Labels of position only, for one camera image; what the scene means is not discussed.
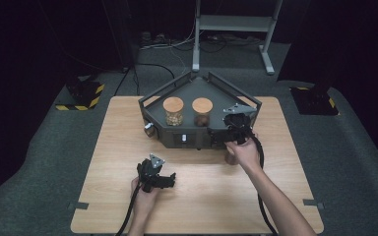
metal bracket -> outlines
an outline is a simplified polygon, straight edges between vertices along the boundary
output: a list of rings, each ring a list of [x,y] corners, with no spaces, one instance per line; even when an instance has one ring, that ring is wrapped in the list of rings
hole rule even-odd
[[[153,155],[152,153],[150,153],[150,161],[152,162],[152,167],[154,169],[162,166],[165,163],[165,161],[163,159],[158,158],[157,156]]]
[[[227,109],[224,109],[223,113],[240,114],[240,113],[250,113],[250,112],[255,112],[255,111],[257,111],[257,109],[254,108],[254,107],[235,103],[235,105],[233,105],[233,106],[231,106]]]

black box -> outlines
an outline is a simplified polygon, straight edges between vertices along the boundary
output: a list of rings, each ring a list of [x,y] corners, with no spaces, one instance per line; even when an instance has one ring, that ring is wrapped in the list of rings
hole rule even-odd
[[[162,105],[171,96],[180,97],[184,102],[183,123],[180,126],[168,126],[165,122]],[[166,148],[224,148],[223,141],[215,137],[227,130],[222,121],[226,115],[223,110],[235,104],[250,106],[239,96],[255,104],[255,112],[249,114],[253,127],[262,102],[213,73],[207,77],[192,77],[191,73],[187,73],[142,97],[139,104],[146,133],[149,137],[157,137]],[[194,124],[192,102],[198,97],[205,97],[214,105],[208,127]]]

shelf leg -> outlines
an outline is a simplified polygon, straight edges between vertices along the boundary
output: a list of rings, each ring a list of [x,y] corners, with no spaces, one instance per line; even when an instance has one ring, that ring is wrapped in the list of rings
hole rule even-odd
[[[267,51],[272,40],[276,22],[278,21],[279,11],[281,10],[282,2],[283,0],[278,0],[278,2],[276,3],[275,11],[272,16],[272,21],[269,24],[269,30],[266,34],[265,44],[260,46],[260,53],[262,54],[263,62],[265,63],[266,72],[270,76],[275,74],[275,70],[273,69],[272,62],[270,61],[270,57]]]
[[[263,62],[265,63],[266,72],[269,76],[275,74],[273,69],[272,62],[270,61],[269,53],[263,51],[263,45],[260,45],[260,54],[262,54]]]
[[[195,44],[193,45],[192,71],[199,72],[199,24],[201,19],[201,0],[196,0]]]

jar with cork lid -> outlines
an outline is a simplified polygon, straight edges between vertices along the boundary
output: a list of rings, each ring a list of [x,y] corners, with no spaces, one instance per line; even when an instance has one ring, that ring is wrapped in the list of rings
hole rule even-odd
[[[165,123],[169,126],[179,126],[183,123],[183,100],[171,96],[164,100]]]
[[[196,98],[192,102],[192,108],[195,112],[194,123],[196,126],[203,127],[210,125],[210,113],[213,106],[213,103],[205,97]]]

yellow and black tape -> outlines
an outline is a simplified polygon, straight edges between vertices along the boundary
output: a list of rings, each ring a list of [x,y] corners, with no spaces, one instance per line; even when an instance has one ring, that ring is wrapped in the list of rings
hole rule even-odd
[[[90,110],[94,109],[99,102],[104,85],[100,85],[94,92],[94,97],[89,104],[56,104],[57,110]]]
[[[306,87],[298,87],[297,89],[300,89],[300,90],[309,90],[309,88],[306,88]],[[336,108],[336,103],[334,103],[333,99],[329,97],[328,99],[328,102],[330,103],[331,105],[331,108]]]

